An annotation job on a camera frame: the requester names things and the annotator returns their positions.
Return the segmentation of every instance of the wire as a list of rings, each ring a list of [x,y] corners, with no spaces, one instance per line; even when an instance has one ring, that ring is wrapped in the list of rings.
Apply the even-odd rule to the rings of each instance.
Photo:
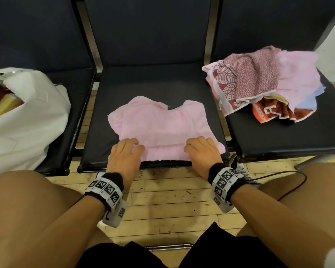
[[[282,172],[278,172],[278,173],[273,173],[264,177],[260,177],[260,178],[256,178],[256,179],[251,179],[251,180],[260,180],[260,179],[264,179],[264,178],[268,178],[274,175],[278,175],[278,174],[283,174],[283,173],[298,173],[304,176],[304,180],[302,183],[300,183],[297,187],[295,187],[294,189],[291,189],[290,191],[288,191],[287,193],[285,193],[284,195],[282,195],[280,198],[277,199],[277,201],[281,201],[284,197],[286,197],[287,195],[289,195],[290,193],[294,192],[296,189],[298,189],[299,187],[301,187],[307,180],[308,180],[308,176],[305,175],[303,172],[300,171],[282,171]]]

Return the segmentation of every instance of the person's left hand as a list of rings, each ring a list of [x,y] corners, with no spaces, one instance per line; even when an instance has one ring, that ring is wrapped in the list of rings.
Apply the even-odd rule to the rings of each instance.
[[[140,156],[145,151],[145,146],[139,145],[131,152],[133,145],[139,145],[136,138],[123,139],[112,147],[108,159],[107,173],[119,173],[123,177],[123,185],[128,189],[139,174]]]

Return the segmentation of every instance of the black shorts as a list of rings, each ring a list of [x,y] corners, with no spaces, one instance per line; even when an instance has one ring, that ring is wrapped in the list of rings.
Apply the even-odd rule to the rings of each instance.
[[[83,253],[76,267],[166,268],[158,257],[134,242],[124,247],[113,243],[91,247]],[[179,267],[286,266],[258,238],[235,237],[214,222],[189,250]]]

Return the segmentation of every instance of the row of seats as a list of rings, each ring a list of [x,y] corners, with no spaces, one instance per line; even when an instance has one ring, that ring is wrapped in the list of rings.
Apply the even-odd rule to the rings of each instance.
[[[203,103],[218,141],[232,145],[245,162],[335,154],[335,88],[323,75],[326,92],[307,120],[261,125],[245,107],[226,118],[232,141],[225,141],[201,71],[211,0],[0,0],[0,68],[40,70],[67,88],[72,104],[66,130],[49,146],[38,172],[69,173],[97,79],[76,1],[85,3],[103,64],[78,172],[105,169],[111,147],[119,140],[107,115],[138,95],[171,108],[185,100]],[[211,61],[268,45],[313,50],[334,16],[335,0],[220,0]],[[224,161],[228,157],[228,151],[222,155]],[[189,164],[143,162],[142,168]]]

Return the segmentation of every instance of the white wall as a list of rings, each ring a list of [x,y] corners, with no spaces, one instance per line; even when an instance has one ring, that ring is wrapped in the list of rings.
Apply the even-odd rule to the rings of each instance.
[[[335,26],[316,52],[319,54],[318,69],[329,81],[335,82]]]

